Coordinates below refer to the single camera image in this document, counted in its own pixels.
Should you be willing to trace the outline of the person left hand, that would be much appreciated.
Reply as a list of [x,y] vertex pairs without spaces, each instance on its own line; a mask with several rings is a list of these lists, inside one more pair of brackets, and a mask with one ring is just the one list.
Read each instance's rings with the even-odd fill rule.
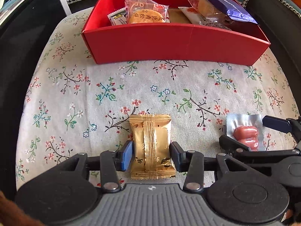
[[1,225],[3,226],[43,226],[44,224],[24,213],[13,201],[6,199],[1,192]]

